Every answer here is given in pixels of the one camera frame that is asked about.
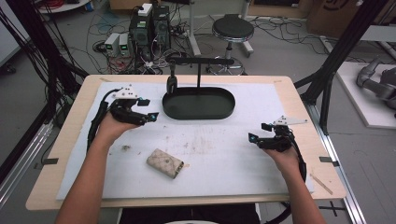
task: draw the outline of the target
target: wooden table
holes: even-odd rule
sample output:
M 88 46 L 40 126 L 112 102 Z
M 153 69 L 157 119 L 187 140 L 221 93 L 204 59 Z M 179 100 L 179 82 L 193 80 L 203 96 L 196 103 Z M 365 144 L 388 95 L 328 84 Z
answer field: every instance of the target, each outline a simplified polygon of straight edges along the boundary
M 64 170 L 71 150 L 79 135 L 79 130 L 91 108 L 97 90 L 102 82 L 161 82 L 165 85 L 168 76 L 97 76 L 85 79 L 78 97 L 59 133 L 59 136 L 49 154 L 49 158 L 59 158 L 57 164 L 45 165 L 27 200 L 29 210 L 59 209 L 62 201 L 57 201 L 56 195 L 64 177 Z M 196 83 L 196 76 L 177 76 L 179 83 Z M 288 117 L 309 118 L 300 95 L 295 90 L 288 77 L 266 76 L 202 76 L 202 83 L 267 83 L 274 84 Z M 310 174 L 315 192 L 315 200 L 341 199 L 346 191 L 335 172 L 331 162 L 321 162 L 319 157 L 328 157 L 317 131 L 312 123 L 294 125 L 292 127 L 296 141 L 302 151 L 307 171 Z M 183 205 L 208 203 L 260 203 L 287 201 L 287 195 L 234 195 L 193 198 L 151 198 L 151 199 L 117 199 L 103 200 L 103 207 Z

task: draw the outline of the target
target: hand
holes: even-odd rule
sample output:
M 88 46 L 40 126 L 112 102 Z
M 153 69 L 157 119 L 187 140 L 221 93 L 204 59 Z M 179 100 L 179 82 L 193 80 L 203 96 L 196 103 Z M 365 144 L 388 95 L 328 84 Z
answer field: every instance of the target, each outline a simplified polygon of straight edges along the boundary
M 95 136 L 96 139 L 102 139 L 106 143 L 112 145 L 125 131 L 139 127 L 138 125 L 130 123 L 122 123 L 113 118 L 113 116 L 107 112 L 105 118 L 102 120 L 99 126 L 99 130 Z
M 298 171 L 298 155 L 294 147 L 283 152 L 272 149 L 264 150 L 276 163 L 277 169 L 284 175 L 289 172 Z

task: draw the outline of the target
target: cardboard box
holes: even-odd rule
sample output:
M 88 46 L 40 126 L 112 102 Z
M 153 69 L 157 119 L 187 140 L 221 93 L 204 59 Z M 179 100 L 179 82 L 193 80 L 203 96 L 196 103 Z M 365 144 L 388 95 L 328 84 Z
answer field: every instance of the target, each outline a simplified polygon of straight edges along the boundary
M 116 10 L 133 9 L 141 7 L 144 3 L 151 3 L 150 0 L 110 0 L 110 8 Z
M 308 33 L 340 37 L 359 7 L 354 0 L 315 1 L 306 21 Z
M 311 7 L 312 0 L 300 0 L 297 7 L 254 5 L 254 1 L 251 1 L 247 14 L 249 16 L 302 19 L 306 18 Z
M 382 11 L 379 13 L 379 15 L 376 17 L 374 23 L 378 24 L 382 18 L 387 14 L 388 10 L 391 8 L 393 4 L 393 0 L 388 0 L 387 4 L 384 6 L 384 8 L 382 9 Z M 384 21 L 382 22 L 382 24 L 387 24 L 390 21 L 392 21 L 394 18 L 396 17 L 396 8 L 394 8 L 389 14 L 388 16 L 384 19 Z

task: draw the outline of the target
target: person's left hand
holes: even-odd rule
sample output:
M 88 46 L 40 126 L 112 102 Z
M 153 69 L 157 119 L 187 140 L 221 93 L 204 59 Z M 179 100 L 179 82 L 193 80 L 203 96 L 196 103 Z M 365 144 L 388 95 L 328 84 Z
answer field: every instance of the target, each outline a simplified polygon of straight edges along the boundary
M 113 116 L 107 112 L 105 118 L 99 126 L 99 130 L 95 136 L 103 139 L 110 145 L 114 143 L 125 131 L 139 127 L 138 125 L 123 123 L 115 120 Z

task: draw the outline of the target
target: stool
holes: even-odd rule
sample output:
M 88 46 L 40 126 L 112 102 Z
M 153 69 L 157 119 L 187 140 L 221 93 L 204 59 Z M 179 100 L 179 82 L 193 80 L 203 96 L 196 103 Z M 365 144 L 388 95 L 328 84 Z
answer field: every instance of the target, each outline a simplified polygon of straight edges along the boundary
M 231 70 L 235 69 L 239 70 L 238 75 L 244 74 L 244 65 L 239 60 L 231 57 L 231 50 L 233 49 L 233 43 L 243 43 L 253 37 L 253 25 L 248 21 L 240 19 L 238 15 L 225 15 L 213 23 L 212 32 L 214 36 L 228 41 L 225 56 L 218 56 L 216 58 L 233 59 L 235 63 L 233 65 L 218 64 L 219 69 L 216 70 L 209 65 L 206 71 L 214 75 L 219 75 L 220 73 L 233 75 Z

